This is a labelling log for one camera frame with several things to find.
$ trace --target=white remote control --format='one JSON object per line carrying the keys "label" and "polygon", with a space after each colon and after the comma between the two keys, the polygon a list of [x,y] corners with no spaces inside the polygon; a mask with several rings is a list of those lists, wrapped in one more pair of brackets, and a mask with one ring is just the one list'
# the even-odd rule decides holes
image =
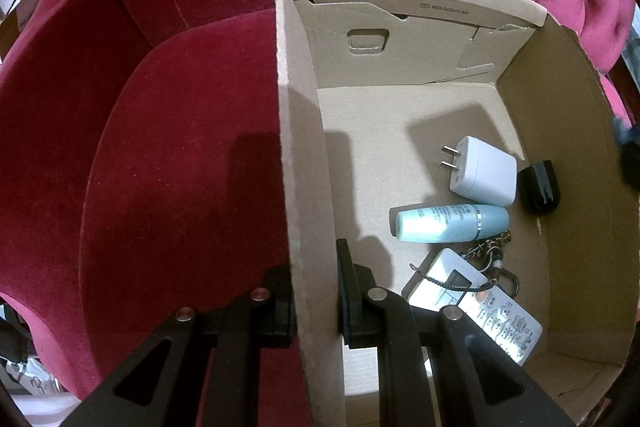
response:
{"label": "white remote control", "polygon": [[[453,286],[478,287],[487,278],[450,248],[442,250],[427,272]],[[471,292],[454,292],[421,279],[409,295],[409,304],[438,311],[454,304],[465,312],[513,360],[522,365],[542,334],[542,326],[516,301],[494,286],[479,301]]]}

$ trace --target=silver screw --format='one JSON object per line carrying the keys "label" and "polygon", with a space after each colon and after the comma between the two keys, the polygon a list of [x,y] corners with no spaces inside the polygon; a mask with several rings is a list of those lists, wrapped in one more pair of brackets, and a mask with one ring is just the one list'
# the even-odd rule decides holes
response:
{"label": "silver screw", "polygon": [[442,313],[450,321],[456,321],[462,318],[462,310],[457,306],[453,306],[453,305],[444,306],[444,308],[442,309]]}
{"label": "silver screw", "polygon": [[367,292],[369,299],[372,301],[383,301],[386,299],[386,290],[384,288],[375,287]]}
{"label": "silver screw", "polygon": [[251,292],[251,298],[256,302],[266,301],[269,297],[271,292],[267,288],[256,288]]}
{"label": "silver screw", "polygon": [[196,316],[196,310],[189,306],[183,306],[177,312],[175,312],[175,318],[178,322],[189,322]]}

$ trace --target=box handle cutout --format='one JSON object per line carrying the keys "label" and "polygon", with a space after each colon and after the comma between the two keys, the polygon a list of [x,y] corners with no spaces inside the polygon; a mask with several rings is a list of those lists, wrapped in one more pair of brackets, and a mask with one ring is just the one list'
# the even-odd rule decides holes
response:
{"label": "box handle cutout", "polygon": [[351,55],[378,55],[385,49],[389,30],[351,30],[347,33]]}

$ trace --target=triangular cutout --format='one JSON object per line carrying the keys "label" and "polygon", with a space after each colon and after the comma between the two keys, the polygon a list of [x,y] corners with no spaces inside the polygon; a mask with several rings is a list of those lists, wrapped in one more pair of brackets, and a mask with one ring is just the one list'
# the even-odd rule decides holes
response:
{"label": "triangular cutout", "polygon": [[122,380],[113,394],[138,405],[149,405],[171,350],[171,340],[165,339]]}
{"label": "triangular cutout", "polygon": [[484,399],[489,405],[499,404],[523,393],[524,388],[505,374],[477,337],[469,335],[465,344],[478,374]]}

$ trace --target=metal pin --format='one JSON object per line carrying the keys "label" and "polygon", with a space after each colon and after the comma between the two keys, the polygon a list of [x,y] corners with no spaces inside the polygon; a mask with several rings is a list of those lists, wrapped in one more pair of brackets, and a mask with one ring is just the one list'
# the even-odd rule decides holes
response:
{"label": "metal pin", "polygon": [[453,165],[453,163],[449,163],[449,162],[440,162],[440,165],[442,165],[443,167],[447,167],[449,169],[451,169],[452,171],[459,171],[460,167],[456,167],[455,165]]}
{"label": "metal pin", "polygon": [[442,152],[453,155],[455,158],[460,158],[460,156],[462,156],[462,152],[456,151],[453,147],[447,147],[446,145],[442,148]]}

